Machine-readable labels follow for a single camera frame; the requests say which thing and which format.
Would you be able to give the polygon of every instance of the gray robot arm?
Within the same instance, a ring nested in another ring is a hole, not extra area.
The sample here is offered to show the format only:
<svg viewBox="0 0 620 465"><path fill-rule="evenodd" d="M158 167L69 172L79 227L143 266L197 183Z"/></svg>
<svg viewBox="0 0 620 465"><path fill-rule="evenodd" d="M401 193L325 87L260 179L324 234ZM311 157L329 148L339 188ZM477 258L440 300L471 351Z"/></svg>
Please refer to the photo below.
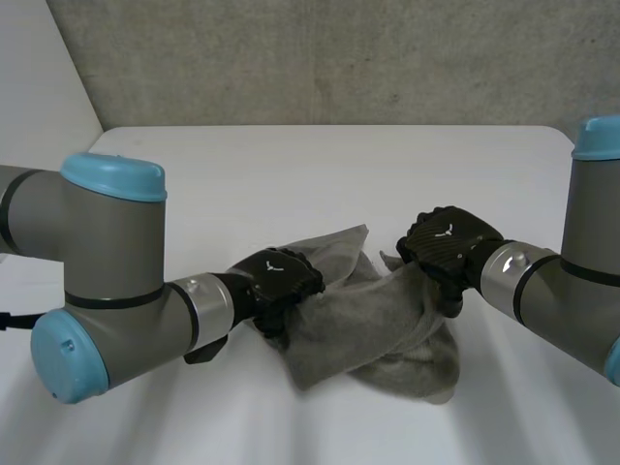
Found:
<svg viewBox="0 0 620 465"><path fill-rule="evenodd" d="M561 254L498 242L480 275L493 307L620 386L620 117L582 126Z"/></svg>
<svg viewBox="0 0 620 465"><path fill-rule="evenodd" d="M31 335L37 373L63 403L177 357L209 361L260 308L322 289L309 263L275 249L224 274L165 283L165 174L152 163L83 153L60 172L0 166L0 192L0 252L64 263L65 305ZM264 260L287 269L275 285ZM15 326L34 320L16 317Z"/></svg>

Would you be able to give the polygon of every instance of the white wall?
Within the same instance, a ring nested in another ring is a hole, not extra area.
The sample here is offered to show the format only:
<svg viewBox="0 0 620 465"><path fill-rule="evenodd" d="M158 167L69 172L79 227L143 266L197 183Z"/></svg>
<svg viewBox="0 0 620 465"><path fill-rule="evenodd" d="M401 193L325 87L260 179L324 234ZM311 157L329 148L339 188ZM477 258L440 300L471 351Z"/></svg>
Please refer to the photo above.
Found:
<svg viewBox="0 0 620 465"><path fill-rule="evenodd" d="M0 0L0 164L57 170L101 133L45 0Z"/></svg>

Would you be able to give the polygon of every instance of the gray cloth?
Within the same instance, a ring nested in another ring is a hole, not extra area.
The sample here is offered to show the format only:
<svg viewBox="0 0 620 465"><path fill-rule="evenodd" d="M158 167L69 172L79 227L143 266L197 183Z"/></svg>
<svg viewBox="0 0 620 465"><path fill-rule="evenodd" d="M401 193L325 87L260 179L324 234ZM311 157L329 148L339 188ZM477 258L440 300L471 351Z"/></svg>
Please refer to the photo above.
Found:
<svg viewBox="0 0 620 465"><path fill-rule="evenodd" d="M308 389L337 375L395 394L427 397L458 379L456 344L434 309L436 288L414 263L383 255L382 277L361 251L364 225L287 246L324 276L326 289L285 318L279 346L294 383Z"/></svg>

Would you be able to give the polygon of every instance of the black cable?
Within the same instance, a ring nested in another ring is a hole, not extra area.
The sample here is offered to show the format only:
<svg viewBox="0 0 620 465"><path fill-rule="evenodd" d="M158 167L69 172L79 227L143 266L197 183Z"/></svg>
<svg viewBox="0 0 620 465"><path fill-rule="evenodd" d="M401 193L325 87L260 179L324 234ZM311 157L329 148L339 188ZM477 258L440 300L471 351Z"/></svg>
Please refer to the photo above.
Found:
<svg viewBox="0 0 620 465"><path fill-rule="evenodd" d="M17 315L12 316L8 312L0 312L0 331L6 331L7 327L15 329L32 329L45 313L37 313L33 315Z"/></svg>

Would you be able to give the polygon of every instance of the black band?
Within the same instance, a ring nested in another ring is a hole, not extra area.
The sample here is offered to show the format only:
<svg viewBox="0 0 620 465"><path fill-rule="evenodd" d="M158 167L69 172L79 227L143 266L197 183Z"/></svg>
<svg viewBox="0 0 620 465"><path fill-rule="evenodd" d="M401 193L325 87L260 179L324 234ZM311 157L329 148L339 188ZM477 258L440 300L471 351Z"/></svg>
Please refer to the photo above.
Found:
<svg viewBox="0 0 620 465"><path fill-rule="evenodd" d="M128 298L84 298L65 291L65 301L74 307L93 310L121 310L123 308L140 307L154 302L164 293L164 286L152 293Z"/></svg>
<svg viewBox="0 0 620 465"><path fill-rule="evenodd" d="M537 262L532 263L532 266L530 266L528 270L523 273L519 283L516 285L516 288L514 289L514 297L512 298L512 309L514 310L514 317L522 325L525 326L523 319L521 318L521 296L523 295L525 285L530 280L532 275L541 268L541 266L548 264L549 262L553 262L554 260L558 260L559 258L559 255L549 255L548 257L544 257Z"/></svg>
<svg viewBox="0 0 620 465"><path fill-rule="evenodd" d="M170 288L173 289L177 294L179 294L179 296L183 299L183 302L185 302L185 305L187 305L187 310L190 313L190 320L192 322L192 339L190 341L190 346L187 350L191 351L192 349L194 349L194 346L196 346L196 343L198 342L198 335L200 331L200 324L198 323L198 314L196 313L196 307L194 306L194 302L189 297L189 295L178 284L166 284L170 286Z"/></svg>
<svg viewBox="0 0 620 465"><path fill-rule="evenodd" d="M19 250L19 247L17 247L17 244L11 235L11 230L9 229L9 207L11 206L11 200L13 199L17 188L23 181L28 179L33 174L41 171L42 170L29 170L17 176L13 181L11 181L11 183L9 183L9 186L7 187L7 190L4 191L4 196L2 196L2 200L0 201L0 235L6 242L7 246L9 246L9 248L16 255L22 255L22 253Z"/></svg>
<svg viewBox="0 0 620 465"><path fill-rule="evenodd" d="M592 283L603 284L604 286L620 288L620 276L617 274L603 273L602 271L584 268L578 264L568 262L565 259L562 259L560 266L562 266L563 270L575 278L584 279L585 281L590 281Z"/></svg>

